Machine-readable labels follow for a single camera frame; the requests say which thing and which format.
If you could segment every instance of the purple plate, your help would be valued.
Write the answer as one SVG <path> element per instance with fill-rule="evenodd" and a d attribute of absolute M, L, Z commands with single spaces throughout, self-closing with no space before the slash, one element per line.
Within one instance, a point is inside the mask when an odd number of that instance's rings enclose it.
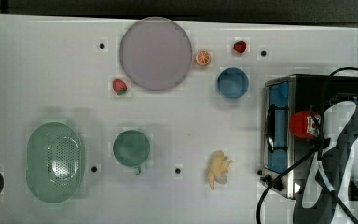
<path fill-rule="evenodd" d="M 152 91 L 166 90 L 185 79 L 192 63 L 191 43 L 174 21 L 145 18 L 124 34 L 120 62 L 134 83 Z"/>

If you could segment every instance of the green basket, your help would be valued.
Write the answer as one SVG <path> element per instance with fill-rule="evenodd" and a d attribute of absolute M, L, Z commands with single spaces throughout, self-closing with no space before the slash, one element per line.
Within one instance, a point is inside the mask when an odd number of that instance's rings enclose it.
<path fill-rule="evenodd" d="M 26 179 L 29 190 L 45 203 L 60 203 L 80 186 L 84 148 L 71 128 L 58 122 L 36 129 L 28 140 Z"/>

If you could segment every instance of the green cup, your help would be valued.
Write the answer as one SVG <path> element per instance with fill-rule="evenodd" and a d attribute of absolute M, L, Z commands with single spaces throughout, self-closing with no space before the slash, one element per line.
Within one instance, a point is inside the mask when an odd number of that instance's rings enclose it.
<path fill-rule="evenodd" d="M 136 168 L 136 174 L 141 173 L 141 164 L 150 154 L 150 143 L 147 137 L 135 130 L 121 133 L 113 144 L 113 153 L 121 164 Z"/>

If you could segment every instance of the blue bowl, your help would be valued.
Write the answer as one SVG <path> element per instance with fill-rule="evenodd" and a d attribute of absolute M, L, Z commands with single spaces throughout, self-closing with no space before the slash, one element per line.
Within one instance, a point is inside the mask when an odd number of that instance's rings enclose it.
<path fill-rule="evenodd" d="M 249 79 L 242 70 L 231 67 L 220 74 L 217 88 L 227 98 L 240 98 L 248 91 Z"/>

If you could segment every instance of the red fruit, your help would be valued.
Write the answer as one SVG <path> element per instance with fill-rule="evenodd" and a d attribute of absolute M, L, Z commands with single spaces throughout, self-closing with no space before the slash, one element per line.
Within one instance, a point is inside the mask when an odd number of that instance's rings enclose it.
<path fill-rule="evenodd" d="M 124 95 L 127 92 L 127 85 L 123 80 L 116 78 L 113 80 L 113 90 L 117 95 Z"/>
<path fill-rule="evenodd" d="M 246 43 L 244 41 L 238 41 L 234 44 L 234 50 L 238 53 L 244 53 L 246 51 Z"/>

